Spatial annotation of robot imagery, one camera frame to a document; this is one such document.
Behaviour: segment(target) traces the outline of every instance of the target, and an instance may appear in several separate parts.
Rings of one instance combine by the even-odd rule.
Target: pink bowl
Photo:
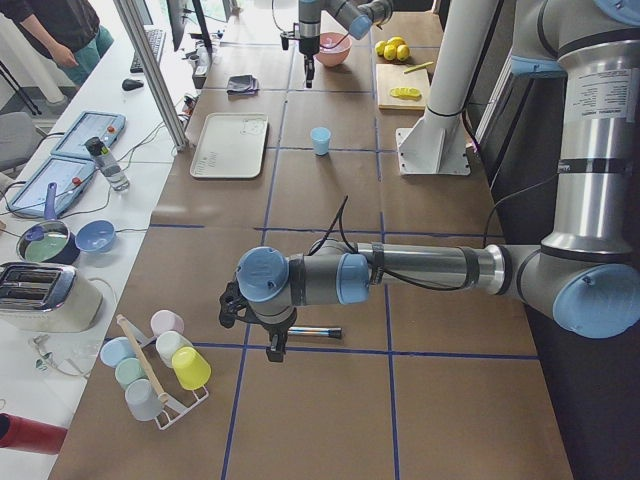
[[[321,33],[320,52],[315,55],[316,60],[325,67],[335,67],[344,62],[351,51],[351,37],[342,40],[344,35],[344,33],[336,32]]]

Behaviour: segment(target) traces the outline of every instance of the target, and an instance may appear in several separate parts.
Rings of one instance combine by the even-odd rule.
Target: toaster
[[[0,266],[0,319],[21,330],[81,332],[101,303],[100,291],[70,265]]]

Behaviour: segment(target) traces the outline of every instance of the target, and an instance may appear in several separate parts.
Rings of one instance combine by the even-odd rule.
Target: white mounting pole
[[[396,130],[402,175],[470,173],[459,116],[498,3],[451,2],[424,115],[413,128]]]

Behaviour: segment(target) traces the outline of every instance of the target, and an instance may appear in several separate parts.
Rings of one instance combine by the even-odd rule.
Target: water bottle
[[[92,137],[85,142],[84,146],[87,147],[91,158],[104,175],[104,178],[111,184],[111,188],[116,192],[129,188],[129,179],[102,140],[98,137]]]

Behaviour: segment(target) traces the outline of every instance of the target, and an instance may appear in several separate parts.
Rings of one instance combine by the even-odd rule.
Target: yellow lemon
[[[384,40],[380,40],[378,43],[376,43],[376,53],[380,56],[384,55],[384,47],[387,46],[387,42],[385,42]]]
[[[404,38],[402,37],[391,37],[389,40],[387,40],[387,45],[393,45],[394,47],[398,48],[400,45],[405,45],[407,42],[404,41]]]
[[[404,62],[411,55],[411,50],[409,50],[408,45],[399,45],[396,49],[396,57],[401,62]]]
[[[395,60],[396,47],[394,47],[393,45],[387,44],[387,46],[384,47],[384,58],[386,58],[387,60]]]

